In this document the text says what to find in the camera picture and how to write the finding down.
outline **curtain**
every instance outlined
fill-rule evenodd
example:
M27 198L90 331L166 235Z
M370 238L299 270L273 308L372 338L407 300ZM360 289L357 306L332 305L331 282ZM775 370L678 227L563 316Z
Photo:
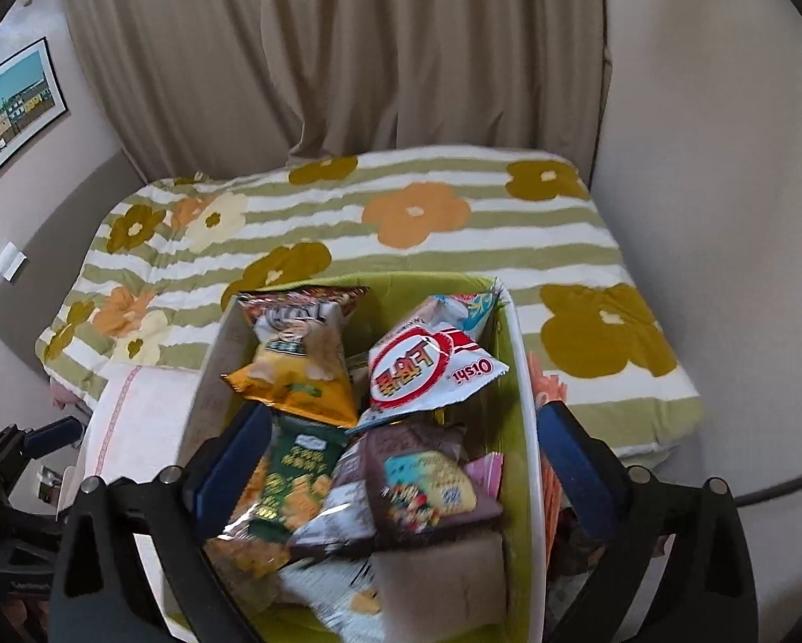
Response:
M64 0L91 88L146 179L472 143L588 177L604 0Z

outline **bolt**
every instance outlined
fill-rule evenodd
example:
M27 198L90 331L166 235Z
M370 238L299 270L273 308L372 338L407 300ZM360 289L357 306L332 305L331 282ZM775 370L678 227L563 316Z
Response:
M644 466L631 466L627 470L627 476L630 476L630 480L634 483L648 483L651 481L651 472Z
M167 485L171 483L178 483L183 476L184 470L181 467L172 465L167 466L163 469L160 473L158 473L157 478L160 479L160 483L166 483Z
M89 476L79 485L79 490L83 493L94 493L100 488L101 483L103 483L103 480L100 476Z
M725 496L726 493L728 493L729 491L728 483L725 483L723 479L716 477L712 478L708 482L708 488L711 489L718 496Z

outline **qr code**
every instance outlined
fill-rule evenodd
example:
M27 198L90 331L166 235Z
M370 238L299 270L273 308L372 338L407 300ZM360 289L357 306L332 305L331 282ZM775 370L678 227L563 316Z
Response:
M460 506L460 488L451 486L451 488L443 489L443 505L445 507Z

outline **yellow snack bag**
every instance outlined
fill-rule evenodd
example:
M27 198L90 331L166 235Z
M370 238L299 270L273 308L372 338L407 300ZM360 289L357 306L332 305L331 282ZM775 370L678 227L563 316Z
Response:
M366 287L307 285L237 298L259 345L252 364L224 379L237 393L294 416L352 428L358 420L342 328Z

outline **green snack bag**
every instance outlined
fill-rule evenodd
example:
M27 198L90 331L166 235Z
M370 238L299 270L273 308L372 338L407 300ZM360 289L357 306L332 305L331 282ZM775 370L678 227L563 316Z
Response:
M284 543L321 511L347 437L341 429L286 415L280 416L279 430L249 534Z

